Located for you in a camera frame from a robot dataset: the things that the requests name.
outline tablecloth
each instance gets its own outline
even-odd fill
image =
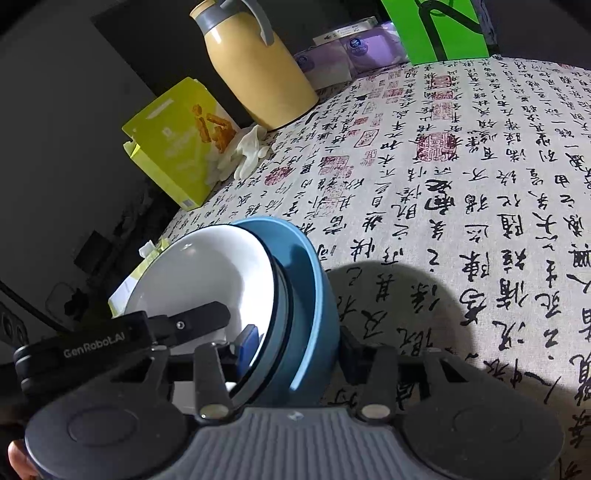
[[[553,478],[591,478],[591,72],[407,64],[324,96],[269,136],[274,155],[250,179],[164,235],[289,220],[360,340],[444,348],[533,396],[566,434]],[[415,392],[398,393],[404,409]],[[358,394],[337,372],[324,401],[353,407]]]

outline yellow snack box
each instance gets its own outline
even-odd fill
[[[203,205],[239,127],[198,81],[185,78],[123,126],[129,157],[180,207]]]

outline green bag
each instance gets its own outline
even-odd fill
[[[413,64],[489,57],[471,0],[382,0]]]

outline black circular pad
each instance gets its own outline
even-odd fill
[[[124,480],[153,473],[187,438],[183,414],[143,384],[82,387],[40,410],[25,442],[52,478]]]
[[[450,384],[411,407],[402,423],[410,448],[448,478],[545,478],[564,441],[558,420],[492,382]]]

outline thermos handle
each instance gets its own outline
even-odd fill
[[[221,8],[228,8],[230,7],[236,0],[225,0],[221,4]],[[261,27],[261,38],[265,42],[267,47],[273,45],[275,41],[275,36],[273,34],[273,27],[271,26],[271,22],[269,22],[269,18],[267,14],[262,9],[262,7],[255,1],[255,0],[242,0],[242,2],[251,10],[252,14],[255,16],[256,21],[258,22],[259,26]]]

